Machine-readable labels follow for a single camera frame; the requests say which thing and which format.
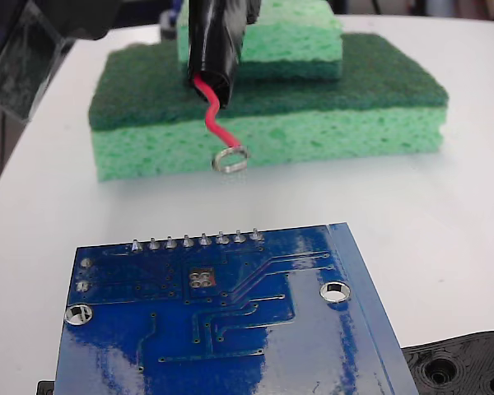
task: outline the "black plastic part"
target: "black plastic part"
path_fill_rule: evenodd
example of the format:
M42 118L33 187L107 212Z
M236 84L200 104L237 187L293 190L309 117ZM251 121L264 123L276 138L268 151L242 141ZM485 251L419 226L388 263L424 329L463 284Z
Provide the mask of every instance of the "black plastic part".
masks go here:
M157 25L159 15L172 7L171 0L123 1L112 29L121 27Z
M494 395L494 332L403 349L421 395Z
M200 74L216 92L221 107L231 100L248 14L253 21L258 13L259 1L189 2L189 80Z
M373 4L373 10L375 11L375 14L382 15L379 0L371 0L371 4Z
M53 395L54 389L54 381L39 381L39 385L36 389L36 395Z
M347 0L328 0L333 14L347 14Z
M114 24L120 0L35 0L60 35L98 40Z
M426 16L426 0L415 0L410 13L414 16Z
M0 46L0 106L25 122L39 103L72 41L29 1Z

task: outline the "metal ring terminal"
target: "metal ring terminal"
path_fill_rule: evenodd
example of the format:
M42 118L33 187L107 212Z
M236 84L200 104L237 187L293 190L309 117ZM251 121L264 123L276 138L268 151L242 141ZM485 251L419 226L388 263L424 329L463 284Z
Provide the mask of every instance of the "metal ring terminal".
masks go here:
M241 155L244 157L240 162L236 162L232 165L221 165L221 161L231 155ZM221 171L222 173L235 173L241 171L247 167L247 161L250 158L250 153L244 146L229 146L223 151L218 152L212 160L212 168L215 171Z

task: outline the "blue circuit board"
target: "blue circuit board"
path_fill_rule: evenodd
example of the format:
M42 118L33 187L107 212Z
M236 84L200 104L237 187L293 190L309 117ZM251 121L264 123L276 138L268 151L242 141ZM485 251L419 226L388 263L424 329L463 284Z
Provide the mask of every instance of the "blue circuit board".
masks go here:
M54 393L417 390L341 224L79 248Z

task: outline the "green sponge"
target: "green sponge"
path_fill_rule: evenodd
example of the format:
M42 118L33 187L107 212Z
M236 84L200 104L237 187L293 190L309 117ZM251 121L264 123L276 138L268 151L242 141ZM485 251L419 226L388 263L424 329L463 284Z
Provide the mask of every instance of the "green sponge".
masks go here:
M178 20L178 56L189 61L188 6ZM247 26L239 78L338 79L342 75L342 25L325 0L263 0Z
M250 149L250 166L438 149L445 90L377 35L343 44L340 81L237 81L219 121ZM90 108L99 179L209 170L223 149L176 52L165 42L110 55Z

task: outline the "white table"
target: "white table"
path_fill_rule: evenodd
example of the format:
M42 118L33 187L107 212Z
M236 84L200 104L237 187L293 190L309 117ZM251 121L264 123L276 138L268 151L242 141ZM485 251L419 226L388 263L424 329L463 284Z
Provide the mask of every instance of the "white table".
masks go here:
M351 16L450 93L435 155L98 184L87 110L120 30L70 54L0 180L0 393L53 379L75 248L347 221L401 346L494 329L494 23Z

